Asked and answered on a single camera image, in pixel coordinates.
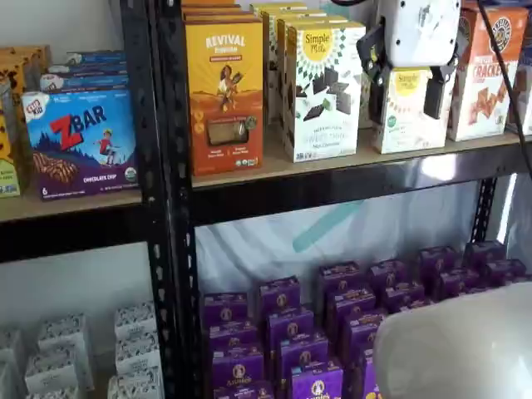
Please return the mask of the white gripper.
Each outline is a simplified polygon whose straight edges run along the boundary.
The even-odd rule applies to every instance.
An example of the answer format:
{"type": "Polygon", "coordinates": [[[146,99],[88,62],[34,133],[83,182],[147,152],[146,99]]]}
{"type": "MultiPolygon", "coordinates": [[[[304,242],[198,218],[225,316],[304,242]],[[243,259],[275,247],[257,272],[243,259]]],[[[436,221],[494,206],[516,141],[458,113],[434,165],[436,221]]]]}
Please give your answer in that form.
{"type": "Polygon", "coordinates": [[[441,118],[445,86],[461,57],[456,40],[461,3],[451,0],[385,0],[377,23],[357,41],[362,69],[370,81],[370,119],[383,124],[392,67],[431,67],[423,111],[441,118]]]}

